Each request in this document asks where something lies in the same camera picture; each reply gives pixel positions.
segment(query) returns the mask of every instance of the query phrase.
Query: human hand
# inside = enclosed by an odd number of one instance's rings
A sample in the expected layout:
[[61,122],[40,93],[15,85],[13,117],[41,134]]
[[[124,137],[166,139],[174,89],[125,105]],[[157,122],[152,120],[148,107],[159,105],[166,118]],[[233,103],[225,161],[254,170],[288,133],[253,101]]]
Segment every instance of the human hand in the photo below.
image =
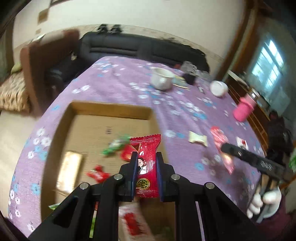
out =
[[259,191],[260,188],[257,189],[256,194],[253,196],[253,200],[249,205],[249,208],[247,209],[248,218],[252,218],[253,214],[259,214],[260,208],[263,206],[263,203],[269,205],[269,209],[263,218],[271,217],[279,209],[279,204],[281,202],[281,191],[278,186],[275,190],[266,192],[263,195],[262,199]]

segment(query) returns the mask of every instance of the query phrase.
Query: pink cup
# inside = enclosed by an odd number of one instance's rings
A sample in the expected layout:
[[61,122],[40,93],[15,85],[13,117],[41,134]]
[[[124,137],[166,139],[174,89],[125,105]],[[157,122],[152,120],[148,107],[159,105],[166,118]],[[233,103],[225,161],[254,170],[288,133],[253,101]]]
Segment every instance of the pink cup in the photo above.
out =
[[240,103],[233,111],[234,118],[239,122],[244,122],[253,112],[256,101],[254,101],[248,94],[240,98]]

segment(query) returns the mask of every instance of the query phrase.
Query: cushion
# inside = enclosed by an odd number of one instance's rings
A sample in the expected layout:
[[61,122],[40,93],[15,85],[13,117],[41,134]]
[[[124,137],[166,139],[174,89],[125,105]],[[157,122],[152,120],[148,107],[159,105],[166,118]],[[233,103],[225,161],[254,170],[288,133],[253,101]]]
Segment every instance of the cushion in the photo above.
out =
[[23,71],[10,75],[0,86],[0,109],[30,111]]

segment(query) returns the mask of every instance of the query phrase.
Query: wall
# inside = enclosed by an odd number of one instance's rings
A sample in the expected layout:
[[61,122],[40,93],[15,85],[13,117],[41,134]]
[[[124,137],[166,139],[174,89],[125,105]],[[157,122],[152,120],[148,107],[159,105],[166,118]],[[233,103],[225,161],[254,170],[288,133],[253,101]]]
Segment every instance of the wall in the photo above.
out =
[[89,24],[123,24],[163,31],[224,58],[242,20],[243,0],[69,0],[54,5],[48,20],[38,13],[50,0],[32,0],[15,19],[14,48],[47,33]]

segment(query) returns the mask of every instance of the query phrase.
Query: floral pattern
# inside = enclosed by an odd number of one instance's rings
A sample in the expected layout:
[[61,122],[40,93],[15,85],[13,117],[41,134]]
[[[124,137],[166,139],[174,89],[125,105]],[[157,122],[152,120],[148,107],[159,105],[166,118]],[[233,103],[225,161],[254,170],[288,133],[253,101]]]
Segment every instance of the floral pattern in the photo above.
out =
[[[73,100],[153,108],[168,161],[176,173],[192,182],[216,183],[233,202],[237,202],[239,208],[246,208],[260,174],[248,164],[236,160],[236,168],[242,176],[238,180],[237,175],[229,175],[209,129],[217,125],[230,143],[236,144],[236,136],[239,136],[247,141],[253,152],[262,155],[262,148],[251,127],[247,122],[235,121],[232,111],[236,106],[229,95],[221,99],[214,97],[208,82],[202,79],[196,79],[196,82],[205,93],[195,86],[190,86],[190,91],[176,86],[168,91],[154,89],[150,78],[155,67],[182,74],[166,65],[139,59],[103,57],[74,79],[55,99],[26,141],[12,178],[9,217],[22,233],[29,236],[41,222],[40,198],[45,162],[57,125]],[[190,143],[189,131],[206,135],[208,147]]]

